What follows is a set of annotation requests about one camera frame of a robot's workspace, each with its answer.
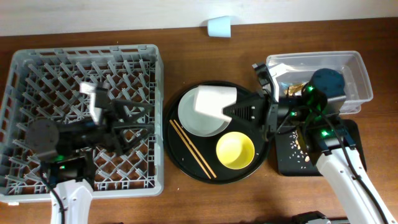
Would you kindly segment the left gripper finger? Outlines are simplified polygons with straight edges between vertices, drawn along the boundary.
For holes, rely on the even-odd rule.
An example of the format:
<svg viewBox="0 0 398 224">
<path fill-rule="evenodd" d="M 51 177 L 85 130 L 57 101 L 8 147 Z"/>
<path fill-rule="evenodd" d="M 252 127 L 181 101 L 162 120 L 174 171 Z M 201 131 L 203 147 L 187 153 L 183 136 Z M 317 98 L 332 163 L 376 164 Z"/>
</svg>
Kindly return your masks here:
<svg viewBox="0 0 398 224">
<path fill-rule="evenodd" d="M 153 134 L 155 128 L 153 124 L 132 124 L 116 127 L 114 130 L 120 142 L 119 151 L 129 152 Z"/>
<path fill-rule="evenodd" d="M 124 122 L 136 122 L 154 109 L 154 105 L 148 103 L 121 99 L 113 100 L 113 106 L 118 119 Z"/>
</svg>

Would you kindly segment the gold foil snack wrapper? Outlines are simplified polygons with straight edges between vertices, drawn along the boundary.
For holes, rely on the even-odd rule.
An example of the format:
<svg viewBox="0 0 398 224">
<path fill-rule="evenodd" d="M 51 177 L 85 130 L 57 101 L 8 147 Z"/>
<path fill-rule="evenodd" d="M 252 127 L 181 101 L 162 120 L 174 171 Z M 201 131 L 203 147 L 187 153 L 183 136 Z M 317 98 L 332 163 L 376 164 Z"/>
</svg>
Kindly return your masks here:
<svg viewBox="0 0 398 224">
<path fill-rule="evenodd" d="M 283 96 L 293 97 L 301 96 L 302 90 L 306 85 L 305 82 L 302 83 L 281 83 Z"/>
</svg>

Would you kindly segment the pink plastic cup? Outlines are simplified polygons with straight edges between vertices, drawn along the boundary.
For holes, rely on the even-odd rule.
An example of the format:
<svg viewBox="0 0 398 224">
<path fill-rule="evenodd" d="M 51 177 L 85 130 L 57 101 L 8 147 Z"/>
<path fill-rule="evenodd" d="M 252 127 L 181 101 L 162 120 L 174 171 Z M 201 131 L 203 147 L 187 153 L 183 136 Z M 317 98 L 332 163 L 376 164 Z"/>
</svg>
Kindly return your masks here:
<svg viewBox="0 0 398 224">
<path fill-rule="evenodd" d="M 236 103 L 236 87 L 200 85 L 195 93 L 193 109 L 200 114 L 230 122 L 232 118 L 223 114 L 223 109 Z"/>
</svg>

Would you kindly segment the yellow bowl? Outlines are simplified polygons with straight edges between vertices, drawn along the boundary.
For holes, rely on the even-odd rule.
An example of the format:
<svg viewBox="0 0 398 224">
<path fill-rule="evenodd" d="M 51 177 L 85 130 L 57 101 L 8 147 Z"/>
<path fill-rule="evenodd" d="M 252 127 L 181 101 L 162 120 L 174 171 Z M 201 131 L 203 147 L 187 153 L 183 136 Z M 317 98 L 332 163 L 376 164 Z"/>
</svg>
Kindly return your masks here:
<svg viewBox="0 0 398 224">
<path fill-rule="evenodd" d="M 216 156 L 229 169 L 243 169 L 254 159 L 254 143 L 243 133 L 236 131 L 226 133 L 216 144 Z"/>
</svg>

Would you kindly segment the food scraps pile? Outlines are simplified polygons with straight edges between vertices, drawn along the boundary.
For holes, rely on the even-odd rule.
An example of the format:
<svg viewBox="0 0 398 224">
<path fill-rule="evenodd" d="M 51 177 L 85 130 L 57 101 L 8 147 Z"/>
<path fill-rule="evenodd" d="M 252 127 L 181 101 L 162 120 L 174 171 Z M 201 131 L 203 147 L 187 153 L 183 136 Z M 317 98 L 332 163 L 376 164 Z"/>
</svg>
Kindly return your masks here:
<svg viewBox="0 0 398 224">
<path fill-rule="evenodd" d="M 294 165 L 298 165 L 299 169 L 309 168 L 310 157 L 300 146 L 297 131 L 289 134 L 288 158 Z"/>
</svg>

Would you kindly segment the blue plastic cup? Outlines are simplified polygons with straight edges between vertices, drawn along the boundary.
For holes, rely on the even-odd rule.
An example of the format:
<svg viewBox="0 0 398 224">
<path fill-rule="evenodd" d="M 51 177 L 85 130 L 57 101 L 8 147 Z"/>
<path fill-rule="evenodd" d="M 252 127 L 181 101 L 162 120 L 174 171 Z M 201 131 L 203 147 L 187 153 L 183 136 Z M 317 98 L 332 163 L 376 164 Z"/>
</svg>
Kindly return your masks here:
<svg viewBox="0 0 398 224">
<path fill-rule="evenodd" d="M 210 37 L 230 38 L 231 18 L 223 16 L 208 20 L 207 32 Z"/>
</svg>

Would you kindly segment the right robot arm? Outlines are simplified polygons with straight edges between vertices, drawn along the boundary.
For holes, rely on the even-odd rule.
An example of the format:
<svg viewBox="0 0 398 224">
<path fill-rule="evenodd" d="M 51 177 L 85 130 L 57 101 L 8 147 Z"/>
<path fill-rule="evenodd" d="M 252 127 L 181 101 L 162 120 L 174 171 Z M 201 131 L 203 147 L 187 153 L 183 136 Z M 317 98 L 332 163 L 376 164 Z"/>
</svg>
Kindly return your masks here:
<svg viewBox="0 0 398 224">
<path fill-rule="evenodd" d="M 304 85 L 300 97 L 279 99 L 268 68 L 256 73 L 263 94 L 253 94 L 221 112 L 258 129 L 266 141 L 293 123 L 300 147 L 333 189 L 350 223 L 397 223 L 370 181 L 357 144 L 339 116 L 346 100 L 343 75 L 321 68 Z"/>
</svg>

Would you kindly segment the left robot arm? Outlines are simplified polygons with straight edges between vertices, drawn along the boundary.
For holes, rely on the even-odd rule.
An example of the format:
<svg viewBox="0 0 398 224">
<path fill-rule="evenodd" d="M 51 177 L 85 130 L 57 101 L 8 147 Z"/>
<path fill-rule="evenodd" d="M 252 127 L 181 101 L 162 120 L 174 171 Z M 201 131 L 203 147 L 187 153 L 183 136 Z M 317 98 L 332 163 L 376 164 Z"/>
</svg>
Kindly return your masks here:
<svg viewBox="0 0 398 224">
<path fill-rule="evenodd" d="M 40 161 L 40 179 L 52 201 L 52 223 L 88 222 L 96 166 L 87 149 L 99 146 L 126 155 L 154 132 L 153 124 L 138 122 L 153 108 L 129 100 L 99 100 L 90 103 L 91 116 L 81 121 L 38 119 L 29 126 L 25 143 Z"/>
</svg>

